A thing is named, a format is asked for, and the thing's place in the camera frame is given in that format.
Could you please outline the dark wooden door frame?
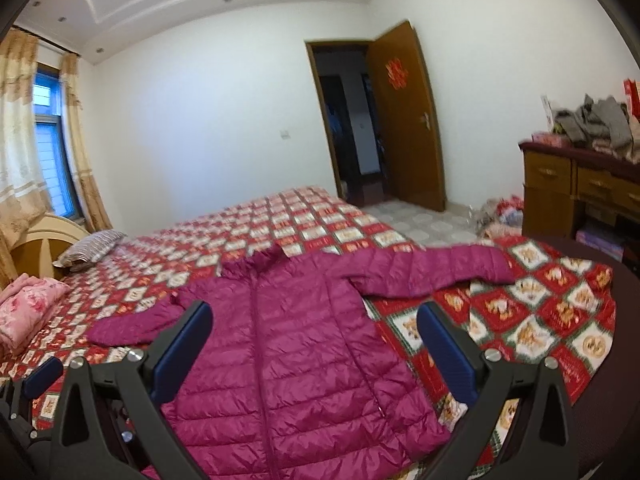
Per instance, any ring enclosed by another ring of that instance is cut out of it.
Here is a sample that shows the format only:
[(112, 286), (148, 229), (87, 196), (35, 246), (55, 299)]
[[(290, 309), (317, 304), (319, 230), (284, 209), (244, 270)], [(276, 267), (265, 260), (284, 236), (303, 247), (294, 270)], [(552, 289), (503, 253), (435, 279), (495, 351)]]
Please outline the dark wooden door frame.
[(320, 112), (323, 120), (324, 131), (326, 132), (326, 144), (331, 157), (333, 177), (336, 187), (337, 196), (341, 200), (346, 200), (347, 193), (344, 191), (340, 172), (338, 171), (338, 163), (333, 141), (333, 134), (330, 125), (330, 118), (326, 110), (326, 99), (322, 90), (320, 74), (316, 60), (317, 53), (333, 53), (338, 51), (358, 51), (366, 54), (369, 49), (370, 39), (329, 39), (329, 40), (306, 40), (305, 47), (310, 64), (312, 78), (314, 78), (314, 88), (316, 88)]

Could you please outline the beige wooden headboard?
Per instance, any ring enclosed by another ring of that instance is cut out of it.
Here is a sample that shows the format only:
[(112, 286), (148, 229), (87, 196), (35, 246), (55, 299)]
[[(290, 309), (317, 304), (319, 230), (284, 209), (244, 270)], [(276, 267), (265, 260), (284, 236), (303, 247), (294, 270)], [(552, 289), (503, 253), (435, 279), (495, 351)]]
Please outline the beige wooden headboard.
[(53, 263), (66, 249), (88, 235), (83, 226), (70, 219), (44, 214), (10, 250), (17, 274), (64, 278), (67, 271), (56, 268)]

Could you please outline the brown wooden dresser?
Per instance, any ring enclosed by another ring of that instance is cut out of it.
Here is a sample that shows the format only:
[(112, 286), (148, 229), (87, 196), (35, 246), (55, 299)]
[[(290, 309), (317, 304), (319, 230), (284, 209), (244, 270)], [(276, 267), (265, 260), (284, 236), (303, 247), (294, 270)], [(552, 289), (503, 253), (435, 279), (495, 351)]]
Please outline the brown wooden dresser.
[(639, 166), (523, 141), (523, 233), (578, 240), (639, 271)]

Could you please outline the grey clothes pile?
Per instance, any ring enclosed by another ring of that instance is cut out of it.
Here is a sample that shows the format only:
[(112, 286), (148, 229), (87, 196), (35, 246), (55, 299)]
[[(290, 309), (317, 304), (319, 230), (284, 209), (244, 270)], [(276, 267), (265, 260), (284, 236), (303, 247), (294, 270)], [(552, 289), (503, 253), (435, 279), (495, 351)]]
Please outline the grey clothes pile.
[(639, 118), (612, 96), (593, 101), (585, 96), (576, 110), (553, 111), (554, 132), (568, 137), (574, 148), (639, 163)]

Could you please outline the red door decoration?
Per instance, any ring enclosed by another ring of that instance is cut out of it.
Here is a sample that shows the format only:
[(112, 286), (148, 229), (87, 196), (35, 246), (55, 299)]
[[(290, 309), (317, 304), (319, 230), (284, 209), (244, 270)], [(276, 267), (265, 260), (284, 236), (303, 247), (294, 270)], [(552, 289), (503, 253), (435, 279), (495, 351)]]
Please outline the red door decoration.
[(405, 89), (408, 84), (409, 71), (400, 58), (391, 58), (385, 64), (388, 83), (394, 90)]

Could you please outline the striped grey pillow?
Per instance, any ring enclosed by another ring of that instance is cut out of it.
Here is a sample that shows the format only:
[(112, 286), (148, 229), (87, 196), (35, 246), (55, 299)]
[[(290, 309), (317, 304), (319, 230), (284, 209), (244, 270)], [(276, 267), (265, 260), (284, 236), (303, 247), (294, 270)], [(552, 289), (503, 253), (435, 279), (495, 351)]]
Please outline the striped grey pillow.
[(107, 256), (125, 238), (126, 234), (117, 230), (92, 233), (62, 252), (53, 261), (53, 266), (55, 269), (68, 272), (87, 270)]

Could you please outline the red box on dresser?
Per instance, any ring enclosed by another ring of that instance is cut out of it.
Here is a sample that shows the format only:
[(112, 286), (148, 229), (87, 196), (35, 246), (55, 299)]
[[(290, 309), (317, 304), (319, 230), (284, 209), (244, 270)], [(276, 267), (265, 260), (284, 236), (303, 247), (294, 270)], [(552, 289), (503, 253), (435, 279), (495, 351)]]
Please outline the red box on dresser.
[(624, 91), (628, 113), (640, 119), (640, 84), (632, 79), (624, 80)]

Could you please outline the blue framed window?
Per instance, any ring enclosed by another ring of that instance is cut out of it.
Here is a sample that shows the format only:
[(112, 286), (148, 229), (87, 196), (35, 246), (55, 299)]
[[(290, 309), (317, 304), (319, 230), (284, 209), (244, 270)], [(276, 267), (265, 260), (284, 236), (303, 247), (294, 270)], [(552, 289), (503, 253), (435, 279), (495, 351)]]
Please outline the blue framed window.
[(52, 210), (58, 216), (82, 217), (70, 173), (63, 134), (60, 72), (39, 64), (34, 83), (35, 136), (38, 159)]

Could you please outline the clothes pile on floor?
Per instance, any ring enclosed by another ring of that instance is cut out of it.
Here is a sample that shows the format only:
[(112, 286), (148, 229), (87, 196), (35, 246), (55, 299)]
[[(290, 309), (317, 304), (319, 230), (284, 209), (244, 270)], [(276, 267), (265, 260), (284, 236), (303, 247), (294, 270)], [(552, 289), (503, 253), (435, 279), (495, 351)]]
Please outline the clothes pile on floor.
[(517, 195), (491, 198), (480, 209), (474, 209), (472, 222), (480, 238), (519, 236), (524, 220), (524, 200)]

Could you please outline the brown wooden door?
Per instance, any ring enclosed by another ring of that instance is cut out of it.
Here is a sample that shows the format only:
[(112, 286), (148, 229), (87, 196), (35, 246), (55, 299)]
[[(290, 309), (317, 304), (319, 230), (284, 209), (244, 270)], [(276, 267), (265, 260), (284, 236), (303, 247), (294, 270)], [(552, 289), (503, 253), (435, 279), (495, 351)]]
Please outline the brown wooden door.
[[(405, 89), (394, 90), (388, 83), (385, 64), (391, 58), (400, 58), (409, 71)], [(394, 195), (406, 203), (444, 211), (444, 164), (435, 101), (411, 23), (403, 21), (372, 41), (366, 62)]]

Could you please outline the pink floral folded blanket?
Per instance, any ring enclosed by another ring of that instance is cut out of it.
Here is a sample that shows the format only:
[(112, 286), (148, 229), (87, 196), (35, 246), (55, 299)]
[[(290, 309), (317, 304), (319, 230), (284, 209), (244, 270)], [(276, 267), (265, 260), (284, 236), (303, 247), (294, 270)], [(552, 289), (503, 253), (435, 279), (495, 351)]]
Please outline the pink floral folded blanket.
[(26, 273), (1, 292), (1, 356), (18, 356), (50, 321), (58, 300), (70, 286), (54, 278), (36, 278)]

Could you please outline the magenta puffer jacket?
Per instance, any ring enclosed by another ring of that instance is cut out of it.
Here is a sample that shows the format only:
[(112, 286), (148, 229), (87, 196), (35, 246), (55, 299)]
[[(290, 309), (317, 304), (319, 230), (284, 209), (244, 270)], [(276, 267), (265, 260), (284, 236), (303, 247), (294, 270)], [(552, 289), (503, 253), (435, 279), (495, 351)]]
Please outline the magenta puffer jacket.
[(473, 280), (514, 276), (484, 245), (297, 257), (273, 246), (148, 310), (96, 321), (87, 339), (141, 346), (205, 301), (213, 330), (164, 415), (207, 477), (387, 479), (450, 433), (363, 300), (425, 298)]

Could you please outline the red patchwork bear bedspread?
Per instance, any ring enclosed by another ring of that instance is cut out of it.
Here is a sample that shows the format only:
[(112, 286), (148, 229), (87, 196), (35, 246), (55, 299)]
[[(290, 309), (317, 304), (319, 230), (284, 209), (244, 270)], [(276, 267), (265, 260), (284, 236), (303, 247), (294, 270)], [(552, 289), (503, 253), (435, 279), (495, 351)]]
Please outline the red patchwork bear bedspread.
[[(222, 267), (273, 246), (290, 257), (308, 252), (350, 254), (367, 248), (412, 252), (421, 248), (360, 209), (320, 188), (301, 188), (254, 200), (216, 214), (181, 222), (148, 236), (126, 238), (91, 268), (72, 273), (70, 291), (54, 315), (18, 356), (1, 357), (3, 380), (20, 379), (55, 356), (65, 375), (39, 399), (35, 424), (54, 427), (68, 368), (116, 363), (138, 347), (104, 347), (87, 339), (96, 321), (139, 313), (171, 292)], [(616, 304), (608, 266), (563, 255), (544, 243), (507, 236), (487, 246), (500, 249), (514, 280), (462, 282), (425, 298), (363, 300), (368, 317), (386, 344), (403, 359), (449, 430), (456, 400), (442, 380), (416, 326), (419, 304), (432, 300), (482, 349), (509, 361), (559, 363), (570, 400), (580, 397), (610, 352)]]

